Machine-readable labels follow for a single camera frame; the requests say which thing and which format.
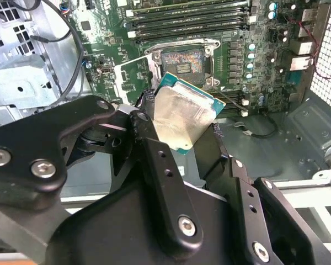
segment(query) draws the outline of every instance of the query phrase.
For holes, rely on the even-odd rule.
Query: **robotic arm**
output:
[[[278,188],[252,182],[228,155],[215,125],[194,150],[204,189],[183,182],[149,115],[95,96],[0,127],[0,239],[45,265],[331,264]],[[59,199],[67,168],[95,152],[112,154],[114,192],[69,215]]]

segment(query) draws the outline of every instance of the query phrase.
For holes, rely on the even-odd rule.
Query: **black cable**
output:
[[[71,31],[71,34],[73,36],[73,39],[74,39],[74,41],[76,43],[77,50],[79,52],[78,60],[77,60],[77,63],[76,63],[76,67],[75,67],[75,69],[73,71],[73,74],[71,76],[71,79],[70,79],[69,83],[66,86],[65,91],[60,95],[60,97],[55,102],[53,102],[52,104],[50,104],[51,107],[54,107],[54,106],[58,105],[60,102],[62,102],[66,98],[66,96],[70,93],[70,91],[72,90],[72,88],[73,88],[73,86],[74,86],[74,84],[76,82],[76,79],[78,77],[78,74],[79,74],[79,71],[80,71],[80,68],[81,68],[82,60],[83,60],[83,45],[82,45],[81,39],[79,38],[79,36],[77,34],[76,29],[69,23],[69,21],[67,20],[67,18],[63,14],[61,14],[60,10],[53,3],[51,3],[49,0],[42,0],[42,1],[44,3],[46,3],[51,9],[53,9],[55,11],[55,13],[57,13],[59,15],[59,17],[69,27],[69,29]]]
[[[278,132],[278,125],[275,122],[275,120],[273,118],[271,118],[270,116],[268,116],[267,114],[263,114],[263,115],[274,126],[274,129],[272,130],[272,132],[265,134],[265,135],[251,134],[252,137],[259,138],[259,139],[265,139],[265,138],[269,138],[269,137],[273,136],[276,132]]]
[[[18,5],[18,4],[16,4],[16,3],[13,2],[13,1],[10,1],[10,4],[11,4],[12,6],[16,7],[17,9],[19,9],[19,10],[21,10],[21,11],[33,11],[33,10],[37,9],[38,6],[40,6],[40,3],[41,3],[41,0],[35,0],[35,1],[34,1],[34,4],[33,4],[32,7],[30,7],[30,8],[25,8],[25,7],[22,7],[22,6]]]
[[[70,35],[71,35],[71,30],[69,30],[63,37],[55,39],[55,40],[49,40],[47,38],[44,38],[44,37],[41,37],[41,36],[35,36],[35,35],[30,36],[30,38],[32,40],[36,40],[36,41],[39,41],[41,43],[58,43],[59,41],[67,39],[67,37],[69,37]]]
[[[217,92],[219,92],[219,94],[221,94],[221,95],[224,96],[226,99],[228,99],[228,100],[229,100],[231,103],[233,103],[234,106],[236,106],[237,108],[239,108],[239,109],[241,109],[241,110],[243,110],[243,111],[245,111],[245,112],[248,111],[248,109],[246,109],[246,108],[240,106],[237,102],[235,102],[233,99],[231,99],[230,97],[228,97],[226,94],[222,93],[221,91],[217,91]]]

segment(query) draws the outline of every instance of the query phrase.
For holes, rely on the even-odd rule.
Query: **green circuit board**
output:
[[[291,70],[290,39],[304,33],[289,19],[310,3],[279,0],[79,0],[67,14],[84,44],[94,94],[135,104],[165,72],[228,103],[247,99],[249,114],[286,111],[303,69]],[[305,25],[314,27],[316,13]]]

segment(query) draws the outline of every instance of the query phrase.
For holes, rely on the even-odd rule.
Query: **wire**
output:
[[[315,52],[314,54],[312,55],[312,59],[313,59],[313,67],[314,67],[314,72],[316,73],[317,76],[325,79],[325,80],[331,80],[331,76],[323,76],[322,74],[320,74],[318,71],[317,71],[317,56],[318,56],[318,53],[319,53],[319,48],[320,48],[320,43],[316,40],[316,38],[313,36],[313,34],[309,31],[309,29],[307,29],[303,23],[301,21],[297,22],[295,20],[290,20],[291,22],[293,23],[296,23],[299,25],[299,27],[301,27],[305,32],[306,34],[308,34],[308,36],[313,40],[313,42],[315,43]]]
[[[70,91],[72,90],[74,84],[76,83],[76,79],[78,77],[78,74],[79,74],[79,71],[80,71],[80,68],[81,68],[81,64],[82,64],[82,60],[83,60],[83,45],[82,45],[81,39],[79,38],[79,36],[77,34],[76,29],[69,23],[67,18],[63,14],[61,14],[60,10],[53,3],[51,3],[49,0],[42,0],[42,1],[44,3],[46,3],[51,9],[53,9],[55,11],[55,13],[57,13],[59,15],[59,17],[69,27],[69,29],[71,31],[71,34],[73,36],[73,39],[76,43],[77,50],[79,52],[76,67],[73,71],[73,74],[71,76],[71,79],[70,79],[69,83],[66,86],[65,91],[60,95],[60,97],[55,102],[50,104],[51,107],[54,107],[66,98],[66,96],[70,93]]]
[[[278,132],[279,128],[278,128],[278,125],[277,123],[275,122],[275,120],[273,118],[271,118],[270,116],[267,115],[267,113],[264,113],[263,114],[267,119],[268,121],[274,126],[274,129],[268,133],[268,134],[264,134],[264,135],[261,135],[261,134],[254,134],[252,131],[250,131],[244,122],[242,121],[239,121],[239,122],[236,122],[234,124],[234,127],[236,128],[241,128],[243,130],[243,134],[245,135],[248,135],[248,136],[251,136],[251,137],[254,137],[254,138],[258,138],[258,139],[266,139],[266,138],[269,138],[273,135],[276,134],[276,132]]]
[[[233,99],[231,99],[230,97],[228,97],[226,94],[222,93],[221,91],[217,91],[217,92],[219,92],[219,94],[221,94],[221,95],[224,96],[226,99],[228,99],[228,100],[229,100],[231,103],[233,103],[234,106],[236,106],[237,108],[239,108],[239,109],[241,109],[241,110],[243,110],[243,111],[245,111],[245,112],[248,112],[248,109],[246,109],[246,108],[240,106],[237,102],[235,102]]]
[[[35,35],[30,36],[30,38],[32,40],[36,40],[36,41],[39,41],[41,43],[58,43],[59,41],[67,39],[70,35],[71,35],[71,30],[69,30],[63,37],[55,39],[55,40],[49,40],[47,38],[44,38],[44,37],[41,37],[41,36],[35,36]]]
[[[18,4],[16,4],[13,1],[10,1],[10,4],[12,6],[16,7],[18,10],[21,10],[21,11],[33,11],[33,10],[36,10],[40,6],[40,3],[41,3],[41,0],[35,0],[32,7],[25,8],[25,7],[22,7],[22,6],[18,5]]]

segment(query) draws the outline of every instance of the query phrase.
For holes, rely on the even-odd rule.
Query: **cpu socket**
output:
[[[221,43],[213,39],[193,39],[157,44],[147,50],[148,66],[153,74],[152,87],[169,72],[203,90],[220,85],[213,78],[213,51]]]

